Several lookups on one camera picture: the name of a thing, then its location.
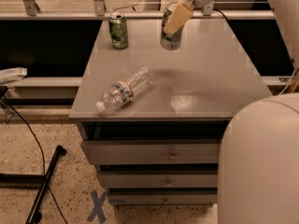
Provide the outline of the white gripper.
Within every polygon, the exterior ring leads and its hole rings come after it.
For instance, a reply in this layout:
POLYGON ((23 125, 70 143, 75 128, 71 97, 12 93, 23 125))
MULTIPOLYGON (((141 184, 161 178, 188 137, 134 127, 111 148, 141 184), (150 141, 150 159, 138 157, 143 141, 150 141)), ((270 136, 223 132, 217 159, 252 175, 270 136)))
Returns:
POLYGON ((180 0, 173 9, 164 27, 164 32, 167 35, 173 35, 177 30, 192 17, 192 9, 195 7, 204 7, 213 0, 180 0))

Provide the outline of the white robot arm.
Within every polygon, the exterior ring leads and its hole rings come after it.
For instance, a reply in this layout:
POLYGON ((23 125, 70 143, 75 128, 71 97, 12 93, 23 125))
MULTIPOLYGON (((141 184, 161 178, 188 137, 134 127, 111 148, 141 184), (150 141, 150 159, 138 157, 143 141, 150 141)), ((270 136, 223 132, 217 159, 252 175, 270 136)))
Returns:
MULTIPOLYGON (((213 0, 179 0, 164 30, 172 35, 196 7, 213 0)), ((293 58, 299 62, 299 0, 268 0, 293 58)), ((299 223, 299 94, 264 98, 241 109, 221 141, 218 224, 299 223)))

